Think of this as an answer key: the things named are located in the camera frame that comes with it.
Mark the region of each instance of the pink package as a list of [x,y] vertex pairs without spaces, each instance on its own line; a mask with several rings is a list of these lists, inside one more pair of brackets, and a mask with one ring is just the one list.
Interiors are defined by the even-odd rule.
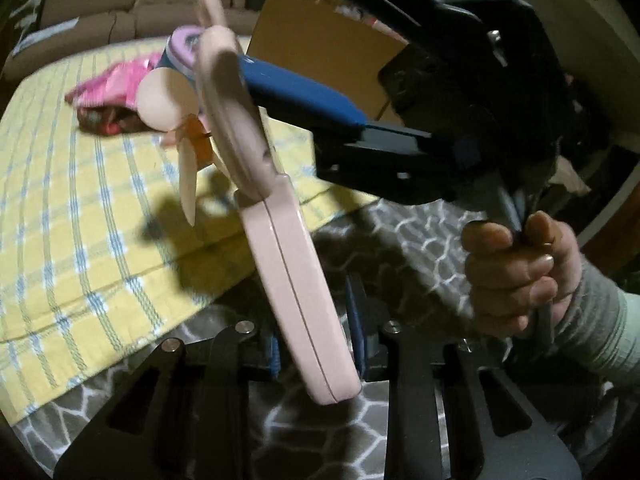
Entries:
[[65,101],[74,108],[117,106],[136,111],[138,85],[156,67],[161,56],[161,52],[155,52],[110,66],[69,91]]

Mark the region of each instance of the white round fan blade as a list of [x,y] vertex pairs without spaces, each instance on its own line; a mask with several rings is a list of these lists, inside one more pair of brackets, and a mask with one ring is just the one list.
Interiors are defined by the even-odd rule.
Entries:
[[182,211],[187,217],[187,222],[193,227],[196,223],[198,163],[196,161],[196,152],[187,137],[184,137],[178,144],[178,174],[180,204],[182,204]]

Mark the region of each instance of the brown cardboard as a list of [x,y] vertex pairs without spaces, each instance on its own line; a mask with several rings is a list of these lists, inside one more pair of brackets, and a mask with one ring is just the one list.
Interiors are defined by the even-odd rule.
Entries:
[[327,3],[267,0],[247,53],[324,83],[375,119],[388,101],[378,71],[403,48]]

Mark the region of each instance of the fingernail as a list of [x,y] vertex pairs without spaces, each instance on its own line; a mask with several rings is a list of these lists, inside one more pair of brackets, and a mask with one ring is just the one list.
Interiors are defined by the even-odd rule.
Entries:
[[539,278],[551,272],[554,268],[554,258],[551,254],[543,254],[529,264],[529,276],[532,279]]
[[539,280],[533,284],[529,291],[529,300],[532,306],[541,306],[551,301],[553,297],[550,297],[550,285],[549,280]]

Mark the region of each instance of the bunny ear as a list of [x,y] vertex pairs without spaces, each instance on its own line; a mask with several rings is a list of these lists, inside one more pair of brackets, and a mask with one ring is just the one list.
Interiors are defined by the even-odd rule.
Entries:
[[196,13],[204,28],[221,25],[226,27],[225,9],[220,0],[196,0]]
[[187,222],[193,227],[196,223],[196,180],[198,162],[191,140],[183,137],[178,144],[178,186],[180,204]]

